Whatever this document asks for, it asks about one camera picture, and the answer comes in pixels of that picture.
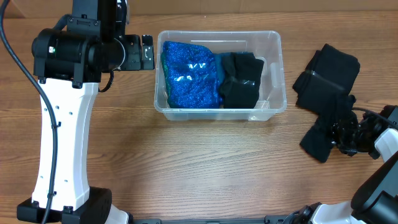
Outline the small black cloth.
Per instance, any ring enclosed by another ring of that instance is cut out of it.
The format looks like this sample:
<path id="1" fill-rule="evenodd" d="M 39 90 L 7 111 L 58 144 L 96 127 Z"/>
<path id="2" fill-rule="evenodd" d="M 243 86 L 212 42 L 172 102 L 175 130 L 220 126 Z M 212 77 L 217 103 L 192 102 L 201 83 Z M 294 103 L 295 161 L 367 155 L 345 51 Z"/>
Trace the small black cloth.
<path id="1" fill-rule="evenodd" d="M 333 95 L 320 108 L 318 118 L 300 142 L 303 150 L 325 163 L 334 147 L 333 125 L 343 123 L 358 124 L 357 115 L 352 111 L 356 102 L 354 95 Z"/>

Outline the blue sequin cloth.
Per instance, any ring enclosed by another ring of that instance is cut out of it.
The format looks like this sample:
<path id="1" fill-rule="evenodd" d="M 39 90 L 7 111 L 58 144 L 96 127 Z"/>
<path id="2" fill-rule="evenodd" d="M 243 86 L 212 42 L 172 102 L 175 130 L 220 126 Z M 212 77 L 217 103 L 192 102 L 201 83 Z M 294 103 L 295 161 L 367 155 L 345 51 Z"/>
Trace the blue sequin cloth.
<path id="1" fill-rule="evenodd" d="M 220 106 L 214 53 L 201 45 L 165 41 L 160 55 L 171 108 L 215 109 Z"/>

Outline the large black garment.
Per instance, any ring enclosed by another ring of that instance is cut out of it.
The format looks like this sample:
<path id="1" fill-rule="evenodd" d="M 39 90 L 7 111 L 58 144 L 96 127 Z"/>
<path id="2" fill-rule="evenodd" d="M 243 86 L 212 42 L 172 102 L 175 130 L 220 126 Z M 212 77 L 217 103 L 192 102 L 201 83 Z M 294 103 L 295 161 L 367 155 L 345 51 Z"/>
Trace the large black garment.
<path id="1" fill-rule="evenodd" d="M 325 44 L 293 84 L 296 105 L 320 114 L 332 99 L 350 93 L 360 67 L 356 57 Z"/>

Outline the blue denim jeans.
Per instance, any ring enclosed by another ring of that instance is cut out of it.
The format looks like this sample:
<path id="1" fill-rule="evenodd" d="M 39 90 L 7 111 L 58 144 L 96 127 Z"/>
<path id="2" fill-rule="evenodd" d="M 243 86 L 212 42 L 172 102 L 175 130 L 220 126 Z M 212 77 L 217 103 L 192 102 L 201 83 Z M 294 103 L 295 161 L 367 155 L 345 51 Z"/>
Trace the blue denim jeans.
<path id="1" fill-rule="evenodd" d="M 219 84 L 222 84 L 225 80 L 225 70 L 222 65 L 222 58 L 226 56 L 230 56 L 231 54 L 243 54 L 243 55 L 252 55 L 250 52 L 225 52 L 220 54 L 214 54 L 215 56 L 215 65 L 216 65 L 216 72 Z M 239 80 L 234 79 L 237 83 L 246 82 L 247 80 Z"/>

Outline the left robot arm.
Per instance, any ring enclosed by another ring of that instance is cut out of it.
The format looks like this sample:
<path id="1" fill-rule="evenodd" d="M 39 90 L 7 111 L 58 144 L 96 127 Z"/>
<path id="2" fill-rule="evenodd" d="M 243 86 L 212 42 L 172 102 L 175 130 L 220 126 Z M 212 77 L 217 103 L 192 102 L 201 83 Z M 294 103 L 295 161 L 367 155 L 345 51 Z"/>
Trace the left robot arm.
<path id="1" fill-rule="evenodd" d="M 41 91 L 39 173 L 32 196 L 17 206 L 31 223 L 132 223 L 109 189 L 87 178 L 88 136 L 101 76 L 152 70 L 153 39 L 128 35 L 127 1 L 74 1 L 71 14 L 32 43 L 34 82 Z"/>

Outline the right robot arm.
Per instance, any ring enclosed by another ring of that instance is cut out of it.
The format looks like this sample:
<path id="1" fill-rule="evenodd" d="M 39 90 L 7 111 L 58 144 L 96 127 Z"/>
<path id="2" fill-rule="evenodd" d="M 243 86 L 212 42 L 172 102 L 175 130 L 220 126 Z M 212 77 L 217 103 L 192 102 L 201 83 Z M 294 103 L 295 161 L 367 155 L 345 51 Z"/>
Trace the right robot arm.
<path id="1" fill-rule="evenodd" d="M 397 107 L 380 113 L 363 110 L 340 119 L 328 130 L 331 144 L 343 154 L 367 153 L 383 165 L 360 186 L 350 201 L 314 203 L 284 218 L 284 223 L 397 223 Z"/>

